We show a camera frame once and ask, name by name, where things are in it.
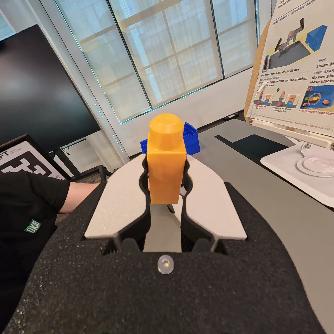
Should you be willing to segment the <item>glass window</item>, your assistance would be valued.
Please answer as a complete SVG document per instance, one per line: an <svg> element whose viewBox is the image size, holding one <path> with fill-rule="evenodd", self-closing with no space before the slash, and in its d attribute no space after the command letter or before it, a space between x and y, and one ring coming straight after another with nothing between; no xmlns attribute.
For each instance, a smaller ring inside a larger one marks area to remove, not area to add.
<svg viewBox="0 0 334 334"><path fill-rule="evenodd" d="M250 68L256 1L54 1L118 121Z"/></svg>

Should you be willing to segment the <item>black monitor stand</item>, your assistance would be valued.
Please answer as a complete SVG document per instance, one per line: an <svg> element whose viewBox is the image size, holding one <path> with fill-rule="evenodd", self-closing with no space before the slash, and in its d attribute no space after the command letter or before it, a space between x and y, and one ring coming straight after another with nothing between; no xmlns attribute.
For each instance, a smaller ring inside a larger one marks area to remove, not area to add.
<svg viewBox="0 0 334 334"><path fill-rule="evenodd" d="M63 163L63 165L68 169L68 171L72 174L70 176L71 181L78 181L83 179L84 177L88 177L93 175L94 173L98 173L101 181L106 181L107 176L110 177L113 173L109 172L106 167L103 165L98 165L93 168L90 168L84 172L79 172L77 167L71 162L71 160L67 157L65 152L61 148L57 148L53 151L50 151L49 156L54 160L57 156L59 160Z"/></svg>

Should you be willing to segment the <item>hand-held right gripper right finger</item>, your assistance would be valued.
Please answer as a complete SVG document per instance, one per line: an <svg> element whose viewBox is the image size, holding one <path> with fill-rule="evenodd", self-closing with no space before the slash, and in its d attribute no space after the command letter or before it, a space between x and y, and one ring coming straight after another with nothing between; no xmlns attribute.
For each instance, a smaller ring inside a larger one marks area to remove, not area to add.
<svg viewBox="0 0 334 334"><path fill-rule="evenodd" d="M223 240L247 240L223 179L188 155L181 196L181 236L194 245L192 251L223 250Z"/></svg>

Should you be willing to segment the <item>framed marker sign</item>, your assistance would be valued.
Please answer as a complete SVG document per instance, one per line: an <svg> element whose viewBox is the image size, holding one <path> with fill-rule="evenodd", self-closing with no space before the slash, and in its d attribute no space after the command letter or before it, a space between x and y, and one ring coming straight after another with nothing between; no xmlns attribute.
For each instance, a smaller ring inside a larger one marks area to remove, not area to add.
<svg viewBox="0 0 334 334"><path fill-rule="evenodd" d="M0 171L3 173L24 171L60 180L70 179L69 174L28 134L0 146Z"/></svg>

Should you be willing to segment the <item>black monitor screen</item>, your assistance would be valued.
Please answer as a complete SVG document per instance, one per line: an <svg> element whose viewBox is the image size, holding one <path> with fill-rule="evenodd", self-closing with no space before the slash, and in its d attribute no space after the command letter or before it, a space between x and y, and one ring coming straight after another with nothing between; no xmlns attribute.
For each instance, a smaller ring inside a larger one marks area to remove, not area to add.
<svg viewBox="0 0 334 334"><path fill-rule="evenodd" d="M101 130L38 25L0 43L0 144L53 151Z"/></svg>

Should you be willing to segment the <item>blue plastic bin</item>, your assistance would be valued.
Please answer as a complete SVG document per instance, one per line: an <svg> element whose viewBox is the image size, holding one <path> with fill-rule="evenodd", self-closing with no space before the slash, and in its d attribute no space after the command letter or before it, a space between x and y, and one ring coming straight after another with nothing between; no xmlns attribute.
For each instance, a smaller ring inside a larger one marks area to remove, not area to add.
<svg viewBox="0 0 334 334"><path fill-rule="evenodd" d="M197 129L182 121L163 127L161 130L151 130L148 139L141 141L140 145L143 154L157 150L164 153L183 152L193 155L200 151Z"/></svg>

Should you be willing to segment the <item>yellow mega block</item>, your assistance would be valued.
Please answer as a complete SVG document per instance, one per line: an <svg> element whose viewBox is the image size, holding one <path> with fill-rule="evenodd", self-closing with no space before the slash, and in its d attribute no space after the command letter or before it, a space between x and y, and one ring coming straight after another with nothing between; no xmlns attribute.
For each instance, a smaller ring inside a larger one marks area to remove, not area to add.
<svg viewBox="0 0 334 334"><path fill-rule="evenodd" d="M184 123L174 114L159 114L149 123L147 161L151 180L181 185L186 160Z"/></svg>
<svg viewBox="0 0 334 334"><path fill-rule="evenodd" d="M178 204L182 183L151 183L150 197L152 204Z"/></svg>

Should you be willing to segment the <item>wooden board with instruction sheet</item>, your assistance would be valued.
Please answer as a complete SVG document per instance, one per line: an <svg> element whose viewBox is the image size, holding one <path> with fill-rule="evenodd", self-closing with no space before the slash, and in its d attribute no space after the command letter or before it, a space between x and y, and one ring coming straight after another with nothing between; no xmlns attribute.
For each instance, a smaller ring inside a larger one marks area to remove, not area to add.
<svg viewBox="0 0 334 334"><path fill-rule="evenodd" d="M277 1L257 48L245 118L333 133L333 1Z"/></svg>

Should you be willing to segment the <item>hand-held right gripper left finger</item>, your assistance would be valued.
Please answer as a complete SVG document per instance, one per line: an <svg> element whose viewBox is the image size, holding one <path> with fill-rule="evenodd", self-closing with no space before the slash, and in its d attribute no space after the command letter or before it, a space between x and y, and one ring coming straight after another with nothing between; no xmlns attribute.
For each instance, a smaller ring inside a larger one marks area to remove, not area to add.
<svg viewBox="0 0 334 334"><path fill-rule="evenodd" d="M111 239L118 250L122 241L141 241L151 227L147 156L141 154L106 181L90 223L87 240Z"/></svg>

